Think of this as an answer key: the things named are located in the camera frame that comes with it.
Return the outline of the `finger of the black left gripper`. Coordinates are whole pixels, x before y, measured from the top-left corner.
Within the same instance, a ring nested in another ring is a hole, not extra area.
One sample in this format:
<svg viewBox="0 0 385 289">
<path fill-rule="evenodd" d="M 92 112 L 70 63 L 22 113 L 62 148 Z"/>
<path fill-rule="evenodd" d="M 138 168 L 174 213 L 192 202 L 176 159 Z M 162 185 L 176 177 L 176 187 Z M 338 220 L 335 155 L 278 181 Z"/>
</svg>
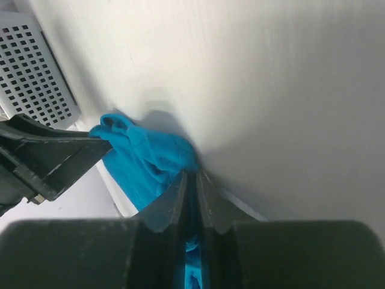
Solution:
<svg viewBox="0 0 385 289">
<path fill-rule="evenodd" d="M 1 122 L 1 207 L 53 202 L 111 150 L 87 132 L 44 126 L 17 114 Z"/>
</svg>

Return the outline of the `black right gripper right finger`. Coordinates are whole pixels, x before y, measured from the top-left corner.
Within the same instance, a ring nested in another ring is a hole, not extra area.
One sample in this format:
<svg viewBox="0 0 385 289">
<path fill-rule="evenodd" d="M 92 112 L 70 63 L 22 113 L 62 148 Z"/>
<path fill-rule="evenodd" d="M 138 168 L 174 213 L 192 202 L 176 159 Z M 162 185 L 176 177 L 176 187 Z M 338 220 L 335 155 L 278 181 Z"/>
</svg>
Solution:
<svg viewBox="0 0 385 289">
<path fill-rule="evenodd" d="M 256 220 L 196 174 L 204 288 L 383 288 L 384 249 L 356 221 Z"/>
</svg>

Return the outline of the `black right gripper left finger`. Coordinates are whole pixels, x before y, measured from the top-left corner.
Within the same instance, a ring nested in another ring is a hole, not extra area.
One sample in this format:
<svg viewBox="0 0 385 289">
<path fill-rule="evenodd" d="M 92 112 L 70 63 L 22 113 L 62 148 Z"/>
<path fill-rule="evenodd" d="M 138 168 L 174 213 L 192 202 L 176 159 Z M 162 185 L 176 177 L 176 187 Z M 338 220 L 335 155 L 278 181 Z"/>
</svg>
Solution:
<svg viewBox="0 0 385 289">
<path fill-rule="evenodd" d="M 125 219 L 25 220 L 1 234 L 2 288 L 183 288 L 188 173 Z"/>
</svg>

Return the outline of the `white laundry basket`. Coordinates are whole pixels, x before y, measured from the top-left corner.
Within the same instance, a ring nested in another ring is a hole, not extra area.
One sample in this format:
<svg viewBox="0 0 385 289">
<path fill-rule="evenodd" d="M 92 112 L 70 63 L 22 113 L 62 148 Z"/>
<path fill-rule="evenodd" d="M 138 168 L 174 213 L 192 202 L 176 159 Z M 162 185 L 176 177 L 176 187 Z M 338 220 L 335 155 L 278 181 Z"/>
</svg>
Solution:
<svg viewBox="0 0 385 289">
<path fill-rule="evenodd" d="M 25 114 L 54 129 L 70 128 L 80 116 L 72 92 L 29 15 L 1 12 L 1 116 Z"/>
</svg>

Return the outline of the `blue t-shirt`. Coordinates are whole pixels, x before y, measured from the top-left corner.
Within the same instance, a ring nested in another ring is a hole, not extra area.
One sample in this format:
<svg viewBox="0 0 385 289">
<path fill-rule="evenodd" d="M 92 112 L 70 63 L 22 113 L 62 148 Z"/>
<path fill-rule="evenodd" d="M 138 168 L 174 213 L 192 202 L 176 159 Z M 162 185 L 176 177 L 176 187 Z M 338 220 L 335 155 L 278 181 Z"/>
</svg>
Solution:
<svg viewBox="0 0 385 289">
<path fill-rule="evenodd" d="M 181 170 L 195 173 L 198 169 L 187 140 L 140 127 L 119 114 L 103 115 L 89 135 L 112 146 L 103 163 L 138 211 L 162 195 Z"/>
</svg>

